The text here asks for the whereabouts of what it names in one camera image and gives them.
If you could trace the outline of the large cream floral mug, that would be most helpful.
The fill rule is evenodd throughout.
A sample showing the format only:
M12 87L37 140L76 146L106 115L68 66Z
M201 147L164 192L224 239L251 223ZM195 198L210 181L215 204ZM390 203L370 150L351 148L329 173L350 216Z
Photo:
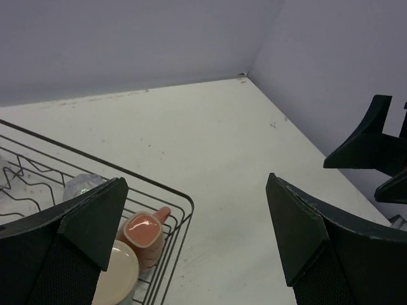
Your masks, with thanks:
M115 240L107 271L100 273L92 304L133 304L139 261L124 242Z

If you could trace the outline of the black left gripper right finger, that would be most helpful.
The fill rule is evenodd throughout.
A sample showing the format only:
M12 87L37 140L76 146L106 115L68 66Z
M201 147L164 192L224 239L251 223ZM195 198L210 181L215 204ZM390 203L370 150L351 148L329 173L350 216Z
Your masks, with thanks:
M406 233L321 201L271 173L266 197L298 304L405 304Z

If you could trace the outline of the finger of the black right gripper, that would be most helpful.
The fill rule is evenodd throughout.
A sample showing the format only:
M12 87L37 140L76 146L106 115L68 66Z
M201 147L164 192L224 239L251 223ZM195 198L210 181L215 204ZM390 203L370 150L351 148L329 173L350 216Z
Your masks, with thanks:
M400 173L378 187L374 195L377 202L406 204L406 173Z
M373 169L394 177L406 170L406 122L399 136L383 133L392 97L375 95L352 134L324 160L324 168Z

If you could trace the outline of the pink ceramic mug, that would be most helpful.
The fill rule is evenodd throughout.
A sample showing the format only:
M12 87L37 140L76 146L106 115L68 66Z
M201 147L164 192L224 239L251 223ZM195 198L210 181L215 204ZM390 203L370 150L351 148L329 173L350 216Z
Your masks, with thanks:
M164 244L163 224L170 214L168 207L162 207L154 214L137 212L120 226L116 239L134 251L140 274L158 262Z

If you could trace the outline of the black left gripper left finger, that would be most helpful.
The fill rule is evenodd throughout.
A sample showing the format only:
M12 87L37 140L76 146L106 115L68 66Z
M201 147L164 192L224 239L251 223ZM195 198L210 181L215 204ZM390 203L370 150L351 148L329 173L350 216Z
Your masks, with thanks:
M127 199L124 178L1 226L1 304L91 304Z

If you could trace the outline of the clear faceted plastic glass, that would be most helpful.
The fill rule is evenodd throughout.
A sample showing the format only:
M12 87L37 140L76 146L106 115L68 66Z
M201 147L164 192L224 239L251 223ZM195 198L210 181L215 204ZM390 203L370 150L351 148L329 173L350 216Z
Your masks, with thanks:
M63 201L73 199L104 182L105 180L96 174L79 174L65 184L62 199Z

